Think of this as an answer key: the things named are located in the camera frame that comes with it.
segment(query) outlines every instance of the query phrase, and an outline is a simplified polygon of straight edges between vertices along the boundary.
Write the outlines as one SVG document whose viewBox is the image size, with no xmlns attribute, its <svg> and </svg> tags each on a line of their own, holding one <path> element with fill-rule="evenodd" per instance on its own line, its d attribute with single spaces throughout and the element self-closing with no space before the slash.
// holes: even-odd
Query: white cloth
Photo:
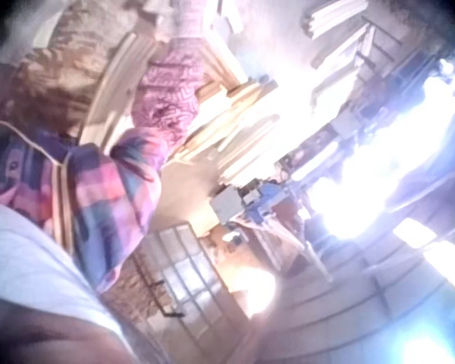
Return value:
<svg viewBox="0 0 455 364">
<path fill-rule="evenodd" d="M 95 323 L 116 333 L 130 349 L 120 325 L 72 258 L 36 225 L 2 205 L 0 299 Z"/>
</svg>

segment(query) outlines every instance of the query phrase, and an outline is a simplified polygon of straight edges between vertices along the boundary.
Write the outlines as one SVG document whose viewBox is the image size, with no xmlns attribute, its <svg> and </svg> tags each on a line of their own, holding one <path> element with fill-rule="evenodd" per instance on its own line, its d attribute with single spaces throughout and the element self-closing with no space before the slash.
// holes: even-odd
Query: person's skin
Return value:
<svg viewBox="0 0 455 364">
<path fill-rule="evenodd" d="M 91 322 L 0 300 L 0 363 L 135 363 L 116 334 Z"/>
</svg>

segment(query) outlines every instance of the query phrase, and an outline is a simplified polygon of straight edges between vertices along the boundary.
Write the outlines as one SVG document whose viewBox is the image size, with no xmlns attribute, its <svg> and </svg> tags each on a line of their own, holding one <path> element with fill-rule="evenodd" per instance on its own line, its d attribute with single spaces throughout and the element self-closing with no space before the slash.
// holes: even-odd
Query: shirt button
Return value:
<svg viewBox="0 0 455 364">
<path fill-rule="evenodd" d="M 17 168 L 18 168 L 18 162 L 16 162 L 16 161 L 12 162 L 12 163 L 8 166 L 8 169 L 9 169 L 10 171 L 15 171 Z"/>
</svg>

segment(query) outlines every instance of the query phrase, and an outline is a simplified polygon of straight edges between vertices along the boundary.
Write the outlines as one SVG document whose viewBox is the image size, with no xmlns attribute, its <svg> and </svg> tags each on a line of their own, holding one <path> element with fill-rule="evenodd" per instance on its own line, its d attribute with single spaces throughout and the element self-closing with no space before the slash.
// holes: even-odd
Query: pink patterned sleeve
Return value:
<svg viewBox="0 0 455 364">
<path fill-rule="evenodd" d="M 173 39 L 167 55 L 150 64 L 133 103 L 135 127 L 154 127 L 172 150 L 197 116 L 202 85 L 201 39 Z"/>
</svg>

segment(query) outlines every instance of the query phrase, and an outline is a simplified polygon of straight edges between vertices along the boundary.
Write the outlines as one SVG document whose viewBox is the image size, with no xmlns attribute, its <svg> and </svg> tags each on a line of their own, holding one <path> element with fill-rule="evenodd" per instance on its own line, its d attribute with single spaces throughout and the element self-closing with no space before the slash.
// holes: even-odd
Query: person's arm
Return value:
<svg viewBox="0 0 455 364">
<path fill-rule="evenodd" d="M 124 133 L 110 156 L 82 146 L 70 163 L 75 256 L 99 291 L 113 285 L 145 236 L 160 197 L 158 171 L 197 115 L 202 12 L 187 19 L 181 37 L 171 41 L 167 55 L 150 65 L 140 83 L 132 111 L 135 128 Z"/>
</svg>

